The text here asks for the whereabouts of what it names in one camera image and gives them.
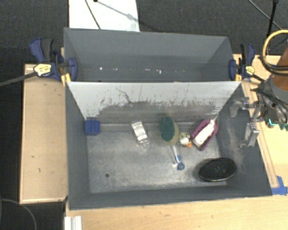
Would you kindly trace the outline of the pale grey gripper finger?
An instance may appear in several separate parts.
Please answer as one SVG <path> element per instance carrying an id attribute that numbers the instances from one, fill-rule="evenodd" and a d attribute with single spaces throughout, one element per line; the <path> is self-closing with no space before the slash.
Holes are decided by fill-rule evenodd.
<path id="1" fill-rule="evenodd" d="M 236 99 L 233 101 L 229 109 L 230 117 L 236 117 L 238 110 L 248 110 L 249 109 L 249 100 L 248 99 Z"/>
<path id="2" fill-rule="evenodd" d="M 240 147 L 254 147 L 259 136 L 259 130 L 255 123 L 247 123 L 244 133 L 244 140 L 240 143 Z"/>

